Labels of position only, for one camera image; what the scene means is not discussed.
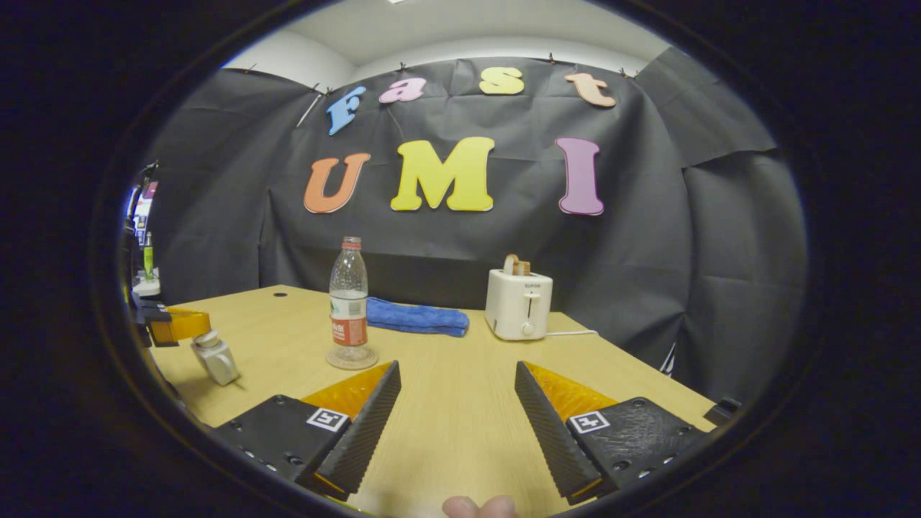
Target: wooden table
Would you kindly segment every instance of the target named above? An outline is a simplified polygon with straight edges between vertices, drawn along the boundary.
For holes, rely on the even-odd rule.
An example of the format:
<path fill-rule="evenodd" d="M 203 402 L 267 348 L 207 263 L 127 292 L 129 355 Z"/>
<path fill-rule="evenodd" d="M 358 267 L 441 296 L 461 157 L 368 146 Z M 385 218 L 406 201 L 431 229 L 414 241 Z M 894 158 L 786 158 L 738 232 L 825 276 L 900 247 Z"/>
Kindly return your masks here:
<path fill-rule="evenodd" d="M 241 373 L 220 387 L 196 362 L 189 340 L 152 349 L 189 409 L 211 426 L 271 395 L 299 399 L 355 374 L 324 359 L 333 346 L 326 293 L 275 286 L 182 307 L 210 313 Z M 368 328 L 379 361 L 400 361 L 402 392 L 349 504 L 377 516 L 430 518 L 443 516 L 441 503 L 452 495 L 482 503 L 507 494 L 522 517 L 569 509 L 515 395 L 520 359 L 617 401 L 648 397 L 701 430 L 713 429 L 703 419 L 712 402 L 599 336 L 505 342 L 490 331 L 482 311 L 464 312 L 471 325 L 463 338 Z M 550 332 L 581 329 L 560 312 L 550 314 Z"/>

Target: bottle label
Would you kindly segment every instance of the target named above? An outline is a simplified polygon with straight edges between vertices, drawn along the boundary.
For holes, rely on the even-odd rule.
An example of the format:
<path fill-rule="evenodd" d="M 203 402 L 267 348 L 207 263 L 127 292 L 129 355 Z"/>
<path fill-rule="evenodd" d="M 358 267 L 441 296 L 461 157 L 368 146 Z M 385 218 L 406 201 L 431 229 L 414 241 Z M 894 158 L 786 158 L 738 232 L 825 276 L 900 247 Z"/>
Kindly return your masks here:
<path fill-rule="evenodd" d="M 332 341 L 340 346 L 367 343 L 367 299 L 330 297 Z"/>

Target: letter m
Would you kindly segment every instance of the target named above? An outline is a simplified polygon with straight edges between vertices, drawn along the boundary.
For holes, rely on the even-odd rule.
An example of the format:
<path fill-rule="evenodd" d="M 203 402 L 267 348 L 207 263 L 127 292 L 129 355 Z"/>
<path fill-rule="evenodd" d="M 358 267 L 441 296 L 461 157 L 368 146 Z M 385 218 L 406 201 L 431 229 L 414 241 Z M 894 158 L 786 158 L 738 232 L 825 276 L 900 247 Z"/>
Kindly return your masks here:
<path fill-rule="evenodd" d="M 470 136 L 458 142 L 441 162 L 427 140 L 406 142 L 397 148 L 403 157 L 400 190 L 391 200 L 393 210 L 417 210 L 422 198 L 416 185 L 422 186 L 428 206 L 437 208 L 454 182 L 448 196 L 451 210 L 486 211 L 493 208 L 493 198 L 486 193 L 486 157 L 495 146 L 492 138 Z"/>

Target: white toaster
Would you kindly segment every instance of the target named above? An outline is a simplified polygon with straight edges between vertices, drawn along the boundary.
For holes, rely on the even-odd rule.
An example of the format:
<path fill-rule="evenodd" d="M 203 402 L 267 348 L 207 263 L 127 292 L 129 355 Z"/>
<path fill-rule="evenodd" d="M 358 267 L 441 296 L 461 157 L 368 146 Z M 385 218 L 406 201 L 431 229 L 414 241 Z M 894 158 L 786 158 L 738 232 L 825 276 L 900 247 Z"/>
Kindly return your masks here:
<path fill-rule="evenodd" d="M 489 271 L 486 321 L 504 340 L 536 340 L 547 334 L 554 280 L 533 273 L 514 275 L 511 268 Z"/>

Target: finger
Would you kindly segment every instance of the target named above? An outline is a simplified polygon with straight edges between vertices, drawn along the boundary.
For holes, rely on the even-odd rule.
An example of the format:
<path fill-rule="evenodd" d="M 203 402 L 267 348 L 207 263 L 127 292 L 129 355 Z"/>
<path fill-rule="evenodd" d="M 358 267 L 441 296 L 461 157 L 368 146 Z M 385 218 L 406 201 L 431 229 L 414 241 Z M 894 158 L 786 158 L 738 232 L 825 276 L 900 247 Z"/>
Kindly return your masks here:
<path fill-rule="evenodd" d="M 493 497 L 483 504 L 477 518 L 518 518 L 515 502 L 506 495 Z"/>
<path fill-rule="evenodd" d="M 476 518 L 480 508 L 470 497 L 451 497 L 441 504 L 441 511 L 448 518 Z"/>

